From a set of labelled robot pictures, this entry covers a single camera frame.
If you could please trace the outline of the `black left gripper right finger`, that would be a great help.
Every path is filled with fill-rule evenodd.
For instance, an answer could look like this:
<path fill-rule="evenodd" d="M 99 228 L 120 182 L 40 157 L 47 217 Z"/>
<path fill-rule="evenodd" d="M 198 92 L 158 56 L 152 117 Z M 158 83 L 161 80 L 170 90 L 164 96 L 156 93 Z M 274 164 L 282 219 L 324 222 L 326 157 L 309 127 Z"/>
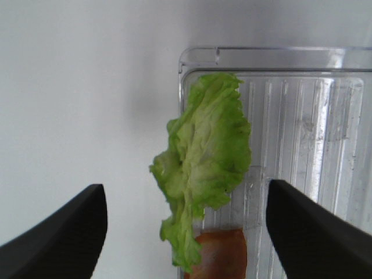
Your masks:
<path fill-rule="evenodd" d="M 266 226 L 288 278 L 371 278 L 371 235 L 284 180 L 271 180 Z"/>

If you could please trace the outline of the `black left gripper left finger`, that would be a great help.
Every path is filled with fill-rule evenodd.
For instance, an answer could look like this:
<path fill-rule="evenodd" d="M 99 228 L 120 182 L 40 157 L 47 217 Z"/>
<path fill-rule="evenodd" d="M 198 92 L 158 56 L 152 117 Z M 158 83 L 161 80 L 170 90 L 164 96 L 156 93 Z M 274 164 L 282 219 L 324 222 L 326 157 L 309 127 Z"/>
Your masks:
<path fill-rule="evenodd" d="M 91 278 L 107 230 L 104 187 L 92 184 L 1 245 L 1 278 Z"/>

